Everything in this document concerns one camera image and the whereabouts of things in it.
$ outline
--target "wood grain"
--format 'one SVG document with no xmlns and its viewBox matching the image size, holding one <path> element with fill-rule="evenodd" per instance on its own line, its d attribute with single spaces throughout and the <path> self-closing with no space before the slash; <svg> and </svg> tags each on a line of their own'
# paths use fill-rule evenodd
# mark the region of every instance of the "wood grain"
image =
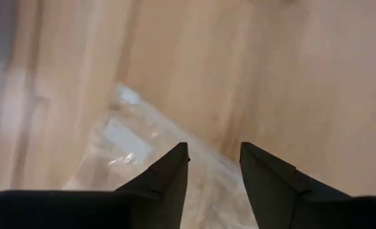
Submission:
<svg viewBox="0 0 376 229">
<path fill-rule="evenodd" d="M 21 0 L 19 12 L 0 189 L 62 186 L 120 80 L 232 160 L 251 141 L 376 194 L 376 0 Z"/>
<path fill-rule="evenodd" d="M 376 1 L 143 1 L 122 80 L 237 161 L 376 193 Z"/>
</svg>

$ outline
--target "clear plastic wrap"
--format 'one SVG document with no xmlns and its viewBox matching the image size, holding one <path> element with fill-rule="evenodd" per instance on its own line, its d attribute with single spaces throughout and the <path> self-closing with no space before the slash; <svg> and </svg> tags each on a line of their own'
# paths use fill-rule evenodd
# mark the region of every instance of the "clear plastic wrap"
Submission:
<svg viewBox="0 0 376 229">
<path fill-rule="evenodd" d="M 181 228 L 257 228 L 238 166 L 125 85 L 119 84 L 113 97 L 66 189 L 114 190 L 183 141 L 191 161 Z"/>
</svg>

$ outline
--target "plastic bag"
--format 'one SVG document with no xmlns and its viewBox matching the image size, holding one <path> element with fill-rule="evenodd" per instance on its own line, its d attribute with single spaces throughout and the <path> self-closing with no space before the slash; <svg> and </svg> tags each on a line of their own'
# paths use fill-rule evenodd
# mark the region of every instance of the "plastic bag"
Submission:
<svg viewBox="0 0 376 229">
<path fill-rule="evenodd" d="M 181 141 L 188 143 L 191 158 L 181 228 L 256 228 L 238 166 L 122 84 L 92 131 L 83 162 L 66 189 L 114 190 Z"/>
</svg>

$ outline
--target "beige floor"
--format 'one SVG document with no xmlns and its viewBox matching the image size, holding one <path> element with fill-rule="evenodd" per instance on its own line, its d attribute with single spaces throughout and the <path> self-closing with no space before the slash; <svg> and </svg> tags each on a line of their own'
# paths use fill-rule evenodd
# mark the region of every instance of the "beige floor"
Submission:
<svg viewBox="0 0 376 229">
<path fill-rule="evenodd" d="M 53 188 L 122 81 L 238 159 L 241 141 L 376 194 L 376 0 L 21 0 L 0 189 Z"/>
</svg>

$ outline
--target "wooden floor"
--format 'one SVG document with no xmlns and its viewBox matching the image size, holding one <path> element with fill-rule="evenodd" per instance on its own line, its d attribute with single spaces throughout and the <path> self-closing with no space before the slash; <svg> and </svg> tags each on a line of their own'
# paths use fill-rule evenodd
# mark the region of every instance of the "wooden floor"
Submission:
<svg viewBox="0 0 376 229">
<path fill-rule="evenodd" d="M 0 189 L 62 186 L 122 81 L 232 160 L 376 194 L 376 0 L 20 0 L 17 24 Z"/>
</svg>

